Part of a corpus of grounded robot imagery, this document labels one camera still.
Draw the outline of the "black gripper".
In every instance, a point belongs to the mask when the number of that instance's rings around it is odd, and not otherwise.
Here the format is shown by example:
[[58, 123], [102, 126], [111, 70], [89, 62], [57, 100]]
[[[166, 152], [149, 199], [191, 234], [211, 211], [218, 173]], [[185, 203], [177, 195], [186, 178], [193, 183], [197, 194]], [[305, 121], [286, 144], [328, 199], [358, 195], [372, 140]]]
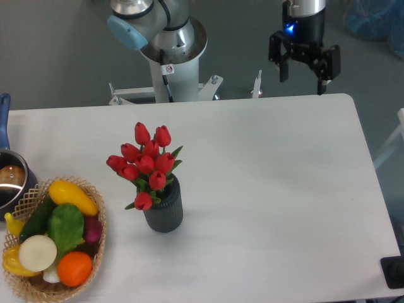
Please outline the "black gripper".
[[284, 1], [282, 3], [282, 30], [277, 31], [269, 39], [269, 61], [279, 69], [280, 82], [288, 80], [287, 60], [291, 54], [291, 44], [297, 46], [314, 64], [314, 72], [318, 77], [317, 94], [326, 91], [329, 81], [341, 73], [341, 49], [333, 45], [329, 49], [323, 47], [325, 22], [325, 1], [302, 0]]

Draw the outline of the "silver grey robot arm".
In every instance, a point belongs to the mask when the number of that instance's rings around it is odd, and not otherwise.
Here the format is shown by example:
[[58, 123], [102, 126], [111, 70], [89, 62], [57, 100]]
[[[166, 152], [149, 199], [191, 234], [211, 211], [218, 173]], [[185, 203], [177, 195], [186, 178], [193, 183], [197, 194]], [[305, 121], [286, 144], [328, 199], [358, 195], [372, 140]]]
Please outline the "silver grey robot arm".
[[[199, 82], [199, 59], [207, 46], [204, 26], [189, 15], [187, 1], [111, 1], [107, 25], [113, 36], [150, 65], [156, 103], [215, 100], [222, 77]], [[323, 46], [325, 1], [283, 1], [282, 29], [269, 37], [268, 59], [288, 79], [288, 61], [307, 65], [317, 94], [341, 72], [339, 45]]]

